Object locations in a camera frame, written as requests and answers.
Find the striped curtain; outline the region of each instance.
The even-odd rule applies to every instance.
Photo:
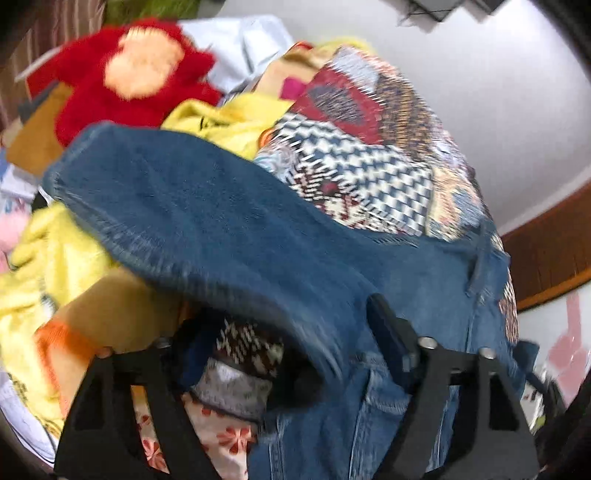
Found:
[[[18,116],[17,106],[28,98],[24,82],[15,76],[46,51],[96,32],[103,23],[105,0],[43,2],[32,28],[0,69],[0,131]]]

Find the green fabric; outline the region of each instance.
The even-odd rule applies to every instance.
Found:
[[[105,24],[125,25],[138,18],[196,18],[201,0],[107,0]]]

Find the red fuzzy garment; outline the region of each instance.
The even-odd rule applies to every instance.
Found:
[[[184,57],[154,95],[126,100],[104,85],[105,67],[121,50],[119,39],[134,26],[163,30],[179,42]],[[213,56],[197,51],[174,23],[144,20],[129,27],[106,27],[67,45],[52,60],[57,79],[74,87],[74,94],[56,120],[56,137],[64,147],[95,122],[110,120],[133,127],[159,127],[184,100],[191,98],[217,105],[221,98],[220,92],[202,81],[213,67]]]

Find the black and white patterned fabric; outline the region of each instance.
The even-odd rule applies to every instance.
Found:
[[[299,177],[307,173],[307,200],[327,195],[330,181],[365,207],[373,217],[414,235],[424,232],[433,191],[430,165],[409,159],[392,145],[368,145],[345,134],[331,122],[309,120],[287,113],[275,126],[275,136],[289,142],[299,162],[285,176],[301,190]],[[379,228],[392,231],[392,228]]]

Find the blue denim jeans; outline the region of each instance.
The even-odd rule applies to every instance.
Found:
[[[43,186],[127,268],[276,329],[318,374],[311,407],[267,412],[251,478],[375,472],[408,397],[366,321],[374,293],[448,349],[493,348],[522,388],[498,307],[508,257],[492,247],[490,222],[451,243],[349,229],[211,143],[109,123],[79,135]],[[298,392],[304,404],[306,386]],[[445,458],[456,407],[452,391],[432,467]]]

